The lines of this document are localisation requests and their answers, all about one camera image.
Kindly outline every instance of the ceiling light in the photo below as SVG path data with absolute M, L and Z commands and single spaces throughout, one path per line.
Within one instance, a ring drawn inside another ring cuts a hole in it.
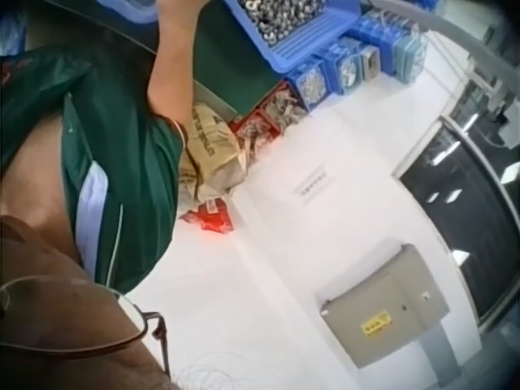
M 439 197 L 439 193 L 433 193 L 432 195 L 430 195 L 430 197 L 426 200 L 427 203 L 433 203 L 436 198 Z
M 518 173 L 520 172 L 520 162 L 516 162 L 513 165 L 509 165 L 504 170 L 504 174 L 502 175 L 502 179 L 500 179 L 500 182 L 502 184 L 508 184 L 512 181 L 515 181 L 518 177 Z
M 479 118 L 479 114 L 474 114 L 470 118 L 470 120 L 468 120 L 468 122 L 464 125 L 464 128 L 462 128 L 462 131 L 463 132 L 469 132 L 471 126 L 473 126 L 475 124 L 475 122 L 477 121 L 478 118 Z
M 454 250 L 452 252 L 453 260 L 460 267 L 463 262 L 471 255 L 469 252 L 465 252 L 463 250 Z
M 444 152 L 437 154 L 437 156 L 433 159 L 433 166 L 436 167 L 437 165 L 439 165 L 445 158 L 447 158 L 451 153 L 453 153 L 455 149 L 459 147 L 460 144 L 461 143 L 457 141 L 449 148 L 447 148 Z
M 461 194 L 462 190 L 461 189 L 456 189 L 455 191 L 453 191 L 452 193 L 450 193 L 448 195 L 448 197 L 446 198 L 446 203 L 453 203 L 457 200 L 458 196 Z

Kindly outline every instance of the label sticker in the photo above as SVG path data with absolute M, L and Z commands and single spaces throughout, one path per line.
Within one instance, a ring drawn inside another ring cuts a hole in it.
M 211 199 L 206 203 L 206 209 L 208 211 L 208 214 L 218 214 L 219 208 L 217 207 L 217 202 L 215 199 Z
M 384 311 L 363 323 L 361 329 L 366 337 L 374 337 L 390 326 L 392 326 L 392 317 Z
M 332 181 L 334 181 L 334 178 L 330 176 L 329 172 L 324 167 L 319 167 L 307 176 L 293 193 L 306 204 L 321 193 Z

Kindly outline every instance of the window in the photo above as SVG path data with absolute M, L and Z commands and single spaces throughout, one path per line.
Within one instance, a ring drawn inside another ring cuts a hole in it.
M 520 236 L 502 193 L 475 153 L 446 127 L 401 181 L 452 250 L 485 321 L 520 276 Z

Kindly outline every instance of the green uniform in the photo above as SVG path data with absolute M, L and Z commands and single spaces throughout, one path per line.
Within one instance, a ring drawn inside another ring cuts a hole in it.
M 63 113 L 62 178 L 85 270 L 126 293 L 171 241 L 183 138 L 150 112 L 147 80 L 105 50 L 2 58 L 2 176 L 37 122 Z

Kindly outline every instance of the brown bag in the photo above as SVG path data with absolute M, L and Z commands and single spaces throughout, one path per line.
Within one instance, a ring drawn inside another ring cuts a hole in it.
M 200 203 L 222 197 L 244 181 L 247 157 L 228 125 L 202 103 L 193 108 L 187 128 L 188 152 L 199 174 L 197 199 Z

